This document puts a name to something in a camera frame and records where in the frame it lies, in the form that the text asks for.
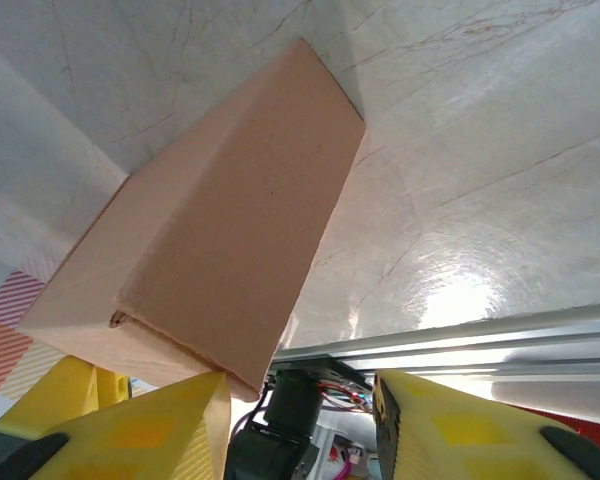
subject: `cardboard box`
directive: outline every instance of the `cardboard box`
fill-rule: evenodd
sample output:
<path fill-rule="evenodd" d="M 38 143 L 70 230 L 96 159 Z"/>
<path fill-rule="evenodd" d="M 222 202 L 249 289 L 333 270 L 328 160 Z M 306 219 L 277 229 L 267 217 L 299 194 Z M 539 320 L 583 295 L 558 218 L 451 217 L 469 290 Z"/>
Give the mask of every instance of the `cardboard box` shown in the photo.
<path fill-rule="evenodd" d="M 255 400 L 364 123 L 302 40 L 118 191 L 20 324 L 156 386 Z"/>

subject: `white marble wall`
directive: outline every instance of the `white marble wall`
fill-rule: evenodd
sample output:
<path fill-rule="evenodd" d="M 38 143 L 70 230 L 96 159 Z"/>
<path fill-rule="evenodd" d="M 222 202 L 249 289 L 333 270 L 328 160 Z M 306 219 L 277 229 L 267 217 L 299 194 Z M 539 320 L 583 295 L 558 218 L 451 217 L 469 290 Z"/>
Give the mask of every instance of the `white marble wall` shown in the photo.
<path fill-rule="evenodd" d="M 0 260 L 296 36 L 368 134 L 286 345 L 600 302 L 600 0 L 0 0 Z"/>

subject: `marble surface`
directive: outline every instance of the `marble surface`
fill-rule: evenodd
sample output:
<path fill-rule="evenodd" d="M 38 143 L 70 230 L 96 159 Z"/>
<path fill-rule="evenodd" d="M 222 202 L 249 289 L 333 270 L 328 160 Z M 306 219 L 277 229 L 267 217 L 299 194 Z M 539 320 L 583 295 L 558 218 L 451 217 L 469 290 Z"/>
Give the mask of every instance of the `marble surface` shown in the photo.
<path fill-rule="evenodd" d="M 368 132 L 285 347 L 600 302 L 600 0 L 0 0 L 0 262 L 297 36 Z"/>

